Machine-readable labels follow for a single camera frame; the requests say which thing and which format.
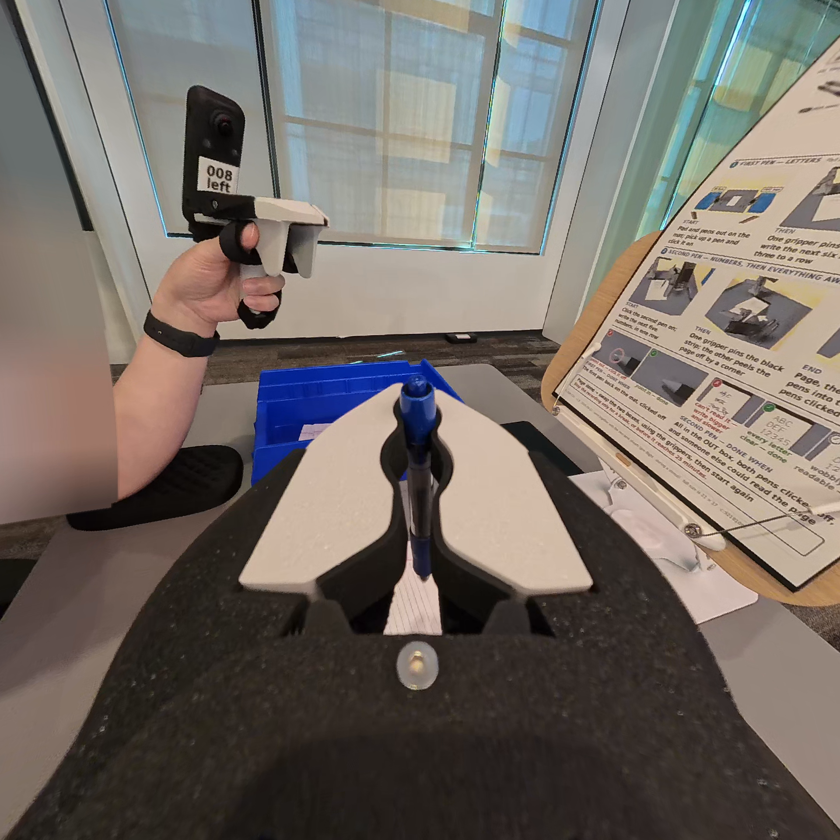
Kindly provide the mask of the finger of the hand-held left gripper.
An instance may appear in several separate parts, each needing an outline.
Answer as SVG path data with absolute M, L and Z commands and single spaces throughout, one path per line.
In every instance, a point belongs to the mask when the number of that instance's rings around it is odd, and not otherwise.
M 321 233 L 329 227 L 329 217 L 317 206 L 289 201 L 289 272 L 311 277 Z
M 289 235 L 290 221 L 281 201 L 274 198 L 255 198 L 255 225 L 259 231 L 257 251 L 267 275 L 282 272 Z

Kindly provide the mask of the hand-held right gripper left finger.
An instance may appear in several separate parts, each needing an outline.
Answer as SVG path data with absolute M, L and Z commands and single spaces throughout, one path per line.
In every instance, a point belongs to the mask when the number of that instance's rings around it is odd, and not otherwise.
M 292 468 L 239 575 L 244 590 L 336 602 L 356 633 L 384 633 L 408 544 L 401 388 L 342 415 L 270 475 Z

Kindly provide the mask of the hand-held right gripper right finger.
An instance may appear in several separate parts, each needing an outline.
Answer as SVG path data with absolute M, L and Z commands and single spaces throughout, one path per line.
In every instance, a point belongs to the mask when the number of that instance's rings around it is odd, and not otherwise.
M 444 631 L 479 632 L 499 602 L 588 592 L 545 481 L 564 474 L 454 397 L 437 392 L 436 405 L 429 551 Z

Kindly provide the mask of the blue plastic bin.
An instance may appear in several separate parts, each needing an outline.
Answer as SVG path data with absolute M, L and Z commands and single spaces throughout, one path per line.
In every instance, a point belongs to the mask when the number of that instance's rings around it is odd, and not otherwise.
M 459 399 L 426 360 L 385 360 L 262 371 L 255 416 L 251 484 L 264 478 L 295 448 L 312 441 L 310 426 L 335 422 L 377 393 L 423 375 L 437 390 Z

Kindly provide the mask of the white lined notepad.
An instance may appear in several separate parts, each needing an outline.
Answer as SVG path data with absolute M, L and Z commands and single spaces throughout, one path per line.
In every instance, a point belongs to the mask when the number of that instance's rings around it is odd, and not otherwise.
M 394 588 L 384 634 L 439 636 L 442 633 L 438 587 L 434 577 L 423 580 L 415 573 L 412 548 L 408 545 L 404 571 Z

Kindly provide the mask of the blue retractable pen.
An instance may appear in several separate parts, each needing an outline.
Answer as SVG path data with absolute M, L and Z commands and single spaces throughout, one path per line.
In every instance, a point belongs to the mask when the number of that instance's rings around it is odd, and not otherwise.
M 426 581 L 432 573 L 432 432 L 437 421 L 434 388 L 426 377 L 414 374 L 406 380 L 400 393 L 399 406 L 406 440 L 413 570 L 421 581 Z

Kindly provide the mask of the person's left hand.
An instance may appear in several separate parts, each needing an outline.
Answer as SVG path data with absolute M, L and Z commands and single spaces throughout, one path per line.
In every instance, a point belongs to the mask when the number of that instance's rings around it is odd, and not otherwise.
M 286 283 L 282 275 L 240 276 L 238 264 L 224 254 L 218 237 L 189 248 L 171 264 L 155 292 L 152 314 L 184 332 L 211 338 L 217 326 L 239 319 L 243 301 L 256 312 L 278 309 L 277 293 Z

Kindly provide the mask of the dark table mat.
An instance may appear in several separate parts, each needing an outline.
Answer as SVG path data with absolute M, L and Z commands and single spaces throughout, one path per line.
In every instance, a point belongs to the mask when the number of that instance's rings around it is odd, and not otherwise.
M 503 423 L 501 427 L 506 429 L 529 452 L 540 453 L 564 475 L 578 476 L 583 474 L 584 471 L 575 462 L 530 422 Z

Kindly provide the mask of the window with white blind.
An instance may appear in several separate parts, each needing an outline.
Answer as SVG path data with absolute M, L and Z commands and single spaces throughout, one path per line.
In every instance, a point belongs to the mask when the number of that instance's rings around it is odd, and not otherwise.
M 204 85 L 245 112 L 239 190 L 321 207 L 329 242 L 543 250 L 602 2 L 104 8 L 167 235 Z

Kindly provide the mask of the white document stand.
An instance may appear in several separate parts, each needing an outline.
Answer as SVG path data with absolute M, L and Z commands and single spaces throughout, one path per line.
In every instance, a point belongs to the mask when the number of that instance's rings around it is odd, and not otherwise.
M 699 569 L 708 570 L 717 566 L 747 589 L 777 602 L 813 608 L 838 606 L 838 564 L 817 575 L 799 591 L 793 592 L 757 561 L 724 539 L 723 535 L 705 538 L 702 530 L 697 534 L 690 534 L 690 527 L 694 525 L 692 511 L 661 481 L 655 480 L 623 454 L 616 444 L 610 444 L 604 433 L 597 432 L 591 425 L 574 415 L 569 407 L 563 406 L 559 397 L 555 395 L 563 380 L 588 357 L 590 347 L 595 342 L 595 335 L 659 237 L 660 233 L 654 232 L 640 238 L 616 259 L 544 373 L 541 383 L 542 404 L 567 431 L 571 432 L 576 442 L 604 461 L 608 470 L 615 472 L 619 479 L 632 487 L 651 508 L 658 510 L 669 526 L 676 529 L 680 537 L 691 545 L 696 556 L 693 574 L 697 574 Z

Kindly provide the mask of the illustrated instruction sheet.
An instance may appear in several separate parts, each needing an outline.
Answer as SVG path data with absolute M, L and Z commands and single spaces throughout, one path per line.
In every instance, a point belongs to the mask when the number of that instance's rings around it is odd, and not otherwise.
M 721 159 L 551 386 L 557 420 L 709 553 L 838 569 L 838 41 Z

